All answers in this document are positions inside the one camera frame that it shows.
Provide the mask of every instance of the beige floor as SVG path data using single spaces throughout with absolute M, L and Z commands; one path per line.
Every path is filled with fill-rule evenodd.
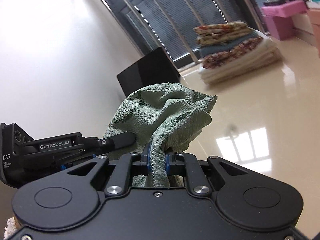
M 197 66 L 182 73 L 189 88 L 218 95 L 212 123 L 188 152 L 219 155 L 294 186 L 304 199 L 297 227 L 312 238 L 320 231 L 320 59 L 297 38 L 278 47 L 283 63 L 215 86 L 201 81 Z

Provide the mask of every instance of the folded blanket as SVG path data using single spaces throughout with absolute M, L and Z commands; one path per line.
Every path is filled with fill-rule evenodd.
M 210 24 L 203 25 L 193 28 L 193 30 L 201 35 L 208 35 L 211 33 L 230 33 L 232 31 L 236 31 L 242 28 L 247 27 L 248 25 L 243 22 L 232 22 L 232 23 L 223 23 L 223 24 Z
M 212 75 L 210 78 L 206 77 L 203 79 L 206 84 L 217 84 L 225 80 L 231 79 L 236 76 L 240 76 L 244 73 L 268 66 L 274 62 L 279 61 L 282 58 L 281 53 L 278 48 L 273 48 L 272 51 L 268 51 L 266 54 L 247 62 L 242 65 L 237 65 L 236 67 L 229 69 L 223 73 L 217 75 Z
M 221 52 L 221 51 L 231 50 L 232 48 L 234 48 L 234 46 L 238 45 L 239 43 L 241 43 L 247 39 L 257 37 L 257 36 L 258 36 L 258 33 L 256 31 L 254 31 L 252 33 L 249 33 L 243 37 L 240 37 L 234 41 L 230 41 L 225 44 L 215 44 L 212 46 L 201 47 L 201 48 L 199 48 L 200 57 L 204 58 L 205 56 L 207 56 L 209 54 L 214 54 L 214 53 Z
M 206 69 L 222 67 L 254 50 L 262 40 L 261 36 L 250 38 L 236 45 L 231 50 L 210 54 L 202 59 L 202 67 Z
M 177 178 L 170 183 L 164 169 L 164 151 L 172 147 L 174 152 L 188 149 L 202 128 L 211 122 L 210 111 L 217 97 L 193 91 L 177 83 L 156 84 L 129 95 L 120 105 L 108 125 L 105 136 L 124 131 L 135 133 L 136 142 L 108 154 L 111 160 L 132 151 L 142 152 L 151 143 L 150 175 L 137 176 L 137 187 L 179 186 Z
M 237 38 L 243 37 L 245 35 L 248 35 L 249 33 L 252 33 L 254 30 L 252 28 L 246 27 L 244 29 L 223 34 L 223 35 L 207 35 L 205 37 L 203 36 L 198 36 L 196 43 L 201 45 L 201 46 L 210 46 L 210 45 L 215 45 L 219 43 L 225 43 L 227 41 L 233 41 Z
M 228 63 L 227 65 L 217 68 L 217 69 L 205 69 L 203 67 L 199 68 L 199 74 L 201 75 L 201 78 L 205 77 L 211 77 L 212 75 L 215 75 L 217 73 L 223 72 L 227 69 L 231 69 L 239 64 L 243 64 L 252 60 L 256 60 L 256 58 L 259 58 L 261 55 L 263 55 L 265 52 L 270 52 L 272 49 L 276 48 L 276 43 L 267 37 L 262 32 L 256 31 L 259 36 L 263 37 L 263 41 L 252 51 L 249 53 L 243 55 L 241 58 L 236 59 L 233 62 Z

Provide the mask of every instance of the white blanket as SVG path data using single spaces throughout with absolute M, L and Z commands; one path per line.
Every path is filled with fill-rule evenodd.
M 267 53 L 264 53 L 259 58 L 257 58 L 255 61 L 247 62 L 243 65 L 235 66 L 233 69 L 230 69 L 228 71 L 225 71 L 223 73 L 219 73 L 217 75 L 213 75 L 210 77 L 202 78 L 206 84 L 215 84 L 222 81 L 225 81 L 227 79 L 240 76 L 244 73 L 247 73 L 249 71 L 259 69 L 262 67 L 265 67 L 267 65 L 270 65 L 278 60 L 281 59 L 281 53 L 278 48 L 273 48 L 272 51 L 268 51 Z
M 17 231 L 16 221 L 14 220 L 14 217 L 7 220 L 7 225 L 8 227 L 4 228 L 4 239 L 9 238 Z
M 230 74 L 230 72 L 234 69 L 239 70 L 239 68 L 245 68 L 246 66 L 252 65 L 254 63 L 260 64 L 260 58 L 275 51 L 276 43 L 263 33 L 259 31 L 257 31 L 257 33 L 263 37 L 263 41 L 253 51 L 217 69 L 205 69 L 202 67 L 202 65 L 200 65 L 199 74 L 201 76 L 201 79 L 209 82 L 210 80 L 215 80 L 217 78 L 221 78 L 224 75 Z

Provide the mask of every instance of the green cloth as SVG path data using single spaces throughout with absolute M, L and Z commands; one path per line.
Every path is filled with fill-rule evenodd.
M 133 132 L 136 142 L 108 154 L 110 160 L 128 152 L 142 152 L 151 143 L 150 174 L 136 176 L 136 187 L 169 187 L 177 184 L 176 176 L 167 177 L 164 151 L 188 149 L 189 143 L 211 123 L 210 111 L 217 96 L 193 91 L 178 83 L 151 85 L 129 95 L 118 108 L 106 131 L 106 137 L 124 131 Z

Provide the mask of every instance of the black screen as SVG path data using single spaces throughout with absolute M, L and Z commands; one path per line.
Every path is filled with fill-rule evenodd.
M 127 97 L 136 90 L 159 83 L 179 83 L 180 75 L 161 47 L 150 52 L 119 75 L 118 81 Z

